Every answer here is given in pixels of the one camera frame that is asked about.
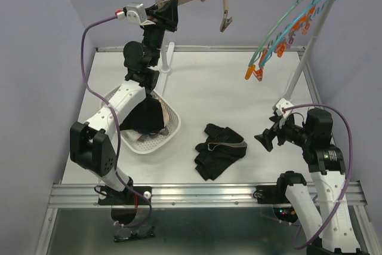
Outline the black shorts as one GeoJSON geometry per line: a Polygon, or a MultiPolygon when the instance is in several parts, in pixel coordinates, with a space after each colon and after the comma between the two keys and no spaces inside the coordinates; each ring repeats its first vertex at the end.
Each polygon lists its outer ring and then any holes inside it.
{"type": "Polygon", "coordinates": [[[119,125],[121,131],[157,134],[165,128],[164,112],[158,99],[147,97],[119,125]]]}
{"type": "Polygon", "coordinates": [[[244,138],[229,127],[212,123],[204,129],[207,139],[195,146],[198,152],[194,162],[196,171],[204,180],[215,180],[227,168],[247,153],[244,138]]]}

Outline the black underwear beige waistband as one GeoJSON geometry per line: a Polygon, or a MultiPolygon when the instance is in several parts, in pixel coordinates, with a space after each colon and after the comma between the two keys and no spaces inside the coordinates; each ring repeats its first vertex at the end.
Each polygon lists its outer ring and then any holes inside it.
{"type": "Polygon", "coordinates": [[[162,108],[164,127],[167,127],[172,121],[172,110],[171,110],[170,106],[168,105],[168,103],[164,99],[160,98],[159,102],[160,102],[161,108],[162,108]]]}

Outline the grey striped underwear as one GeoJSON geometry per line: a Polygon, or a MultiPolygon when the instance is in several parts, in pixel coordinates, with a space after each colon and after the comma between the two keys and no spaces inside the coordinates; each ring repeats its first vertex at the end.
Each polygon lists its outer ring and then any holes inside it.
{"type": "Polygon", "coordinates": [[[138,137],[137,141],[138,142],[145,142],[150,139],[155,139],[159,136],[167,136],[169,135],[169,131],[166,129],[162,129],[157,133],[150,133],[150,134],[142,134],[138,137]]]}

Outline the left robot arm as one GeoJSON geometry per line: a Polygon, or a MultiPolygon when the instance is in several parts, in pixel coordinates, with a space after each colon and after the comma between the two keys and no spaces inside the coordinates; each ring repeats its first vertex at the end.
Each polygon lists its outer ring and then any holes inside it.
{"type": "Polygon", "coordinates": [[[143,30],[140,42],[130,41],[123,49],[127,70],[115,94],[107,99],[94,91],[88,78],[82,77],[85,89],[103,102],[103,107],[85,122],[76,121],[69,132],[69,158],[76,165],[100,179],[121,204],[132,196],[150,205],[147,195],[137,192],[132,178],[118,167],[122,146],[122,130],[138,129],[149,134],[165,129],[161,102],[152,96],[160,72],[158,65],[165,32],[178,28],[180,0],[160,0],[150,7],[133,3],[114,15],[89,24],[81,36],[80,65],[84,71],[84,49],[88,32],[115,20],[128,20],[143,30]]]}

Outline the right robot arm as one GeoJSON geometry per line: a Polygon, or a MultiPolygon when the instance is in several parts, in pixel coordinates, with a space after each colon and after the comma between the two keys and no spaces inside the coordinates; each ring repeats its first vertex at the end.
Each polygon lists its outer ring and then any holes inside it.
{"type": "Polygon", "coordinates": [[[292,143],[302,150],[316,189],[311,197],[306,179],[295,171],[286,171],[274,185],[258,185],[253,197],[259,204],[289,204],[292,211],[278,212],[279,220],[295,217],[300,222],[306,242],[298,245],[307,254],[363,254],[353,231],[346,191],[352,164],[345,164],[340,148],[332,143],[331,114],[315,106],[306,120],[295,123],[292,108],[277,108],[270,118],[273,125],[255,136],[268,152],[273,139],[278,145],[292,143]]]}

